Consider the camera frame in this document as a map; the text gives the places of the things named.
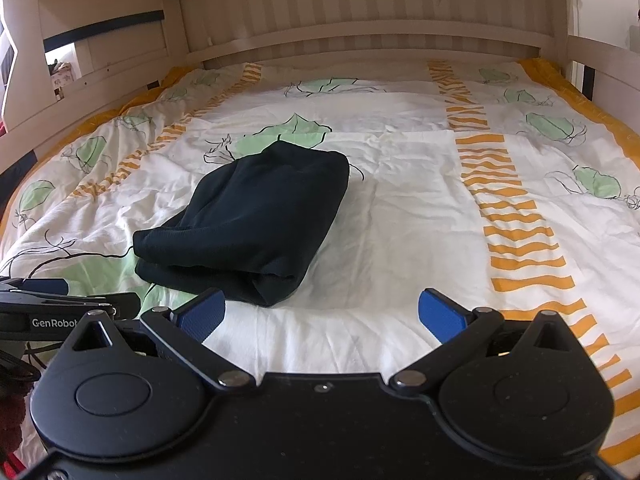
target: red cloth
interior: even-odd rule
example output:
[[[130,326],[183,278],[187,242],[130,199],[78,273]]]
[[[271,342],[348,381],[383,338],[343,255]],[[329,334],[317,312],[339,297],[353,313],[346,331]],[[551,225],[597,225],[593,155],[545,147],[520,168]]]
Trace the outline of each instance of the red cloth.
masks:
[[[18,475],[24,471],[26,468],[22,462],[20,462],[17,457],[11,453],[4,464],[2,464],[2,469],[4,471],[4,475],[9,480],[14,480]]]

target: metal screw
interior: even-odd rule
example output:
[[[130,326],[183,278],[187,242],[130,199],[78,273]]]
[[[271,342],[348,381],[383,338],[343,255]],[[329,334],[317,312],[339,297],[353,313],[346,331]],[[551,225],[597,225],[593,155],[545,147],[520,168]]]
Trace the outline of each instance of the metal screw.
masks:
[[[401,388],[412,388],[422,386],[427,377],[418,370],[402,370],[396,374],[394,381]]]
[[[333,388],[334,386],[331,383],[316,384],[316,386],[314,386],[314,391],[317,394],[325,394],[327,392],[330,392]]]
[[[247,372],[243,372],[242,370],[230,370],[220,374],[220,377],[218,377],[218,382],[227,388],[240,388],[241,386],[247,386],[250,381],[251,375]]]
[[[47,475],[47,480],[68,480],[68,476],[64,471],[55,470]]]

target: wooden bed frame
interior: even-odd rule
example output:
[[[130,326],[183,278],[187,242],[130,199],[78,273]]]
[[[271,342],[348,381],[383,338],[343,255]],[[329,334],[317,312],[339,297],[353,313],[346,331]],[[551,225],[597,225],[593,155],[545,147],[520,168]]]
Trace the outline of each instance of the wooden bed frame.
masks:
[[[161,80],[172,66],[179,65],[202,66],[204,63],[206,67],[214,67],[240,60],[261,60],[270,64],[311,66],[363,57],[477,62],[516,58],[473,52],[465,48],[470,44],[465,43],[466,39],[471,38],[476,43],[520,46],[567,70],[570,70],[570,61],[575,60],[615,80],[617,92],[640,96],[636,93],[640,92],[640,56],[570,36],[568,0],[546,0],[546,11],[550,15],[548,32],[494,25],[498,21],[491,14],[497,12],[495,6],[488,6],[487,23],[439,19],[437,11],[434,12],[437,19],[418,19],[413,10],[420,5],[417,0],[405,0],[400,6],[398,0],[377,0],[377,11],[368,15],[363,14],[364,10],[361,13],[356,10],[370,10],[371,5],[358,6],[357,0],[350,0],[355,10],[347,16],[337,15],[338,5],[332,6],[332,0],[324,0],[324,8],[313,0],[295,0],[295,12],[291,6],[287,9],[276,0],[261,0],[257,6],[251,3],[249,10],[242,11],[231,8],[231,0],[0,1],[4,25],[0,59],[4,59],[10,46],[15,51],[2,105],[7,133],[0,137],[0,173],[31,150],[35,150],[36,155],[47,151],[82,120],[125,102],[148,84]],[[271,8],[259,7],[265,2]],[[457,5],[464,17],[465,4]],[[209,9],[207,6],[217,6],[213,33],[207,32],[212,30],[211,23],[198,25],[198,8]],[[242,12],[253,18],[252,30],[234,28],[234,19]],[[313,13],[321,19],[306,19]],[[265,32],[264,27],[260,30],[256,23],[270,24],[275,30]],[[220,30],[226,32],[216,33],[219,24],[224,25],[220,25]],[[453,50],[429,48],[427,44],[412,47],[419,43],[414,40],[424,41],[420,39],[424,37],[436,37],[436,42],[439,37],[462,40],[445,43],[452,44]],[[367,40],[369,48],[362,49],[358,47],[360,38],[378,40]],[[333,46],[325,52],[304,47],[314,41]],[[79,62],[89,70],[65,86],[63,99],[57,101],[45,51],[67,43],[75,44]],[[403,48],[396,48],[400,43]],[[462,49],[455,48],[460,44]]]

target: yellow border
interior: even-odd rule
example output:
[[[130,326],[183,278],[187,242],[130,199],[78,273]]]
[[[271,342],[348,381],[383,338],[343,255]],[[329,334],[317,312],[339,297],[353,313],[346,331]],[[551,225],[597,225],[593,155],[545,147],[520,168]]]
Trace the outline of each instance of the yellow border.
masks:
[[[71,133],[68,134],[64,139],[60,140],[53,148],[51,148],[47,155],[38,160],[33,168],[29,170],[29,172],[22,179],[20,184],[15,188],[14,193],[11,195],[9,202],[7,202],[6,209],[4,210],[4,214],[2,215],[2,221],[0,221],[0,240],[4,236],[4,231],[6,230],[7,223],[10,217],[10,211],[14,206],[15,199],[18,195],[18,192],[22,189],[22,186],[30,178],[36,171],[38,171],[44,164],[49,162],[53,156],[62,150],[66,145],[70,142],[74,142],[78,140],[80,137],[85,136],[87,134],[93,133],[98,127],[103,124],[108,123],[109,121],[119,117],[120,115],[124,115],[130,108],[134,106],[141,106],[152,103],[156,99],[160,97],[160,94],[175,85],[180,79],[182,79],[189,72],[192,72],[194,69],[192,67],[185,66],[174,66],[169,73],[162,80],[162,83],[159,87],[153,88],[151,90],[147,90],[140,95],[135,96],[131,101],[126,103],[119,110],[114,108],[113,110],[107,110],[106,112],[102,112],[100,114],[94,115],[93,117],[85,120],[82,124],[80,124],[77,128],[75,128]]]
[[[523,59],[519,63],[533,81],[553,89],[571,108],[588,120],[603,124],[613,134],[613,138],[626,158],[640,170],[640,136],[635,131],[622,121],[600,110],[562,77],[561,73],[546,59]]]

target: black clamp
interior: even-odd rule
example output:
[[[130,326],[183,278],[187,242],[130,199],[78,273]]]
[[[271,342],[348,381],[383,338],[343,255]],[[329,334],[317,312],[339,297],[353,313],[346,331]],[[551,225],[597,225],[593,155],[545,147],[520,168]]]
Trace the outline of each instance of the black clamp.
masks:
[[[84,314],[104,311],[113,320],[133,319],[140,298],[133,292],[68,296],[62,279],[0,277],[0,340],[63,341]]]

